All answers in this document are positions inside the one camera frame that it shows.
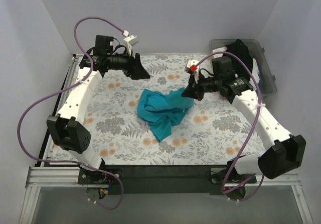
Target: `wall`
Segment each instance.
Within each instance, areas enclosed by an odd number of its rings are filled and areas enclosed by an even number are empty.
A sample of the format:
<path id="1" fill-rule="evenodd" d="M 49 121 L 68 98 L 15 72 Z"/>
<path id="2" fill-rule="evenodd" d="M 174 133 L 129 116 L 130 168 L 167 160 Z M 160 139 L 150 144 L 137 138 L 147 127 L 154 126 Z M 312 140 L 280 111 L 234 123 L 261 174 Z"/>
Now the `wall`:
<path id="1" fill-rule="evenodd" d="M 278 88 L 269 108 L 307 142 L 298 172 L 314 223 L 321 223 L 320 22 L 321 0 L 279 0 L 259 37 Z"/>
<path id="2" fill-rule="evenodd" d="M 19 147 L 18 120 L 31 103 L 60 89 L 71 55 L 41 0 L 0 0 L 0 12 L 0 223 L 18 223 L 34 165 Z M 31 110 L 23 123 L 23 140 L 34 155 L 55 101 Z"/>
<path id="3" fill-rule="evenodd" d="M 138 35 L 140 53 L 208 52 L 214 38 L 257 38 L 277 0 L 43 0 L 72 53 L 73 26 L 82 17 L 108 18 Z M 121 35 L 103 22 L 85 22 L 79 39 Z"/>

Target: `teal cloth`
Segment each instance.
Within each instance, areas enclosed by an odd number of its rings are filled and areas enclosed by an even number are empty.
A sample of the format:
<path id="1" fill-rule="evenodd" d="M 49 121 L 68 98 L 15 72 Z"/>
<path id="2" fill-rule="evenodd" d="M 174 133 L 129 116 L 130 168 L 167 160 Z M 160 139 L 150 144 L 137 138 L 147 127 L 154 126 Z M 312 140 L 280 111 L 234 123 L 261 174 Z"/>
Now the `teal cloth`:
<path id="1" fill-rule="evenodd" d="M 148 122 L 159 142 L 172 134 L 172 126 L 179 125 L 188 109 L 194 105 L 192 98 L 181 96 L 183 91 L 182 87 L 169 94 L 162 94 L 144 89 L 140 96 L 137 114 Z"/>

